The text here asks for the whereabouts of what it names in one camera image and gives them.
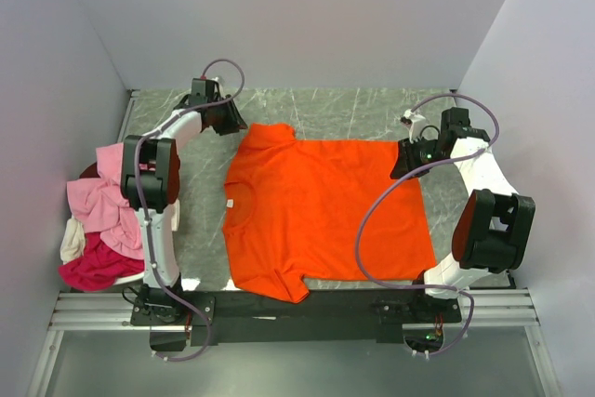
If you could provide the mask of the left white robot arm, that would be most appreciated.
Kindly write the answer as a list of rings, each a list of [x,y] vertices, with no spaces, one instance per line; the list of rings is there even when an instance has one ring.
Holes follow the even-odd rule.
[[[233,95],[221,93],[217,78],[194,78],[190,93],[163,123],[123,141],[120,188],[139,222],[145,272],[143,284],[173,288],[180,279],[174,253],[173,213],[180,191],[179,151],[204,130],[220,136],[247,129]]]

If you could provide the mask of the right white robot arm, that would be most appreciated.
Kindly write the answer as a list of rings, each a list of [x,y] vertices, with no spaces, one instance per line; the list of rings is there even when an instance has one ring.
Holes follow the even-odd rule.
[[[398,157],[390,172],[400,179],[411,171],[419,178],[432,162],[454,159],[469,199],[455,226],[451,253],[420,276],[422,289],[408,299],[413,318],[427,322],[441,309],[440,299],[490,274],[517,269],[522,263],[536,212],[535,201],[518,194],[491,152],[488,133],[474,127],[469,111],[452,107],[442,112],[437,137],[427,139],[429,121],[410,110],[401,122],[409,136],[398,141]]]

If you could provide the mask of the orange t-shirt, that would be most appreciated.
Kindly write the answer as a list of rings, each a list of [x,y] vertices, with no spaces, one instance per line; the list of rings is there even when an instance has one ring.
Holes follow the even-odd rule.
[[[224,183],[231,279],[298,303],[309,279],[408,281],[436,264],[421,186],[394,186],[394,141],[302,140],[254,124]]]

